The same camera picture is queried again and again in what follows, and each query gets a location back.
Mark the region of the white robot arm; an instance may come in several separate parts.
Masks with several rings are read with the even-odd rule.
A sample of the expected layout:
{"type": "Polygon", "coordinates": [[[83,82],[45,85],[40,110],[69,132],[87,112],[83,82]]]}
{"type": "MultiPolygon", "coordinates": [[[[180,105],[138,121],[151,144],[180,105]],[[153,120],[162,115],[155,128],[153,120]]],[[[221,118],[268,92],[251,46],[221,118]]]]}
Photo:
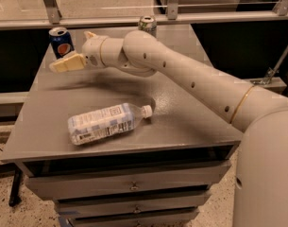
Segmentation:
{"type": "Polygon", "coordinates": [[[243,134],[233,227],[288,227],[288,97],[166,47],[141,30],[122,39],[91,32],[80,53],[50,64],[56,73],[115,67],[140,77],[160,72],[243,134]]]}

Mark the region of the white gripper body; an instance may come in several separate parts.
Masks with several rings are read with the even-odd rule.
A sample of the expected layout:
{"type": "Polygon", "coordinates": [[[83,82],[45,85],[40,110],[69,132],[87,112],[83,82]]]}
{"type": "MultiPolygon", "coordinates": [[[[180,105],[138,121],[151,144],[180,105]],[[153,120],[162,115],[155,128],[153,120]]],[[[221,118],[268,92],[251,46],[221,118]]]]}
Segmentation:
{"type": "Polygon", "coordinates": [[[106,68],[102,60],[102,45],[108,36],[94,35],[86,40],[82,45],[82,54],[88,65],[96,68],[106,68]]]}

